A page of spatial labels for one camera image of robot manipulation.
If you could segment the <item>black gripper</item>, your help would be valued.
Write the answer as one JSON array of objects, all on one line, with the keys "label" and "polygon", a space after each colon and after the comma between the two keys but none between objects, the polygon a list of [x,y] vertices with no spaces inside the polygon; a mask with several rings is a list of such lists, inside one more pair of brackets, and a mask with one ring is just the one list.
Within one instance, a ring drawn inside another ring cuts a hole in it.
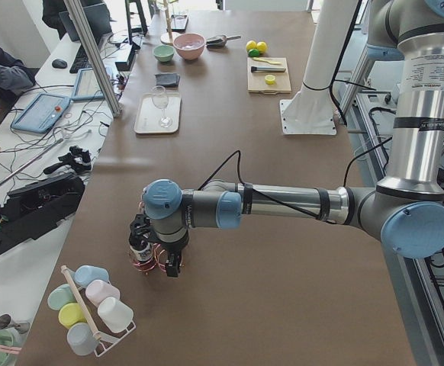
[{"label": "black gripper", "polygon": [[185,232],[181,239],[174,242],[167,242],[157,237],[157,242],[168,252],[165,262],[166,275],[171,278],[177,278],[180,272],[180,263],[182,262],[182,251],[189,243],[189,234]]}]

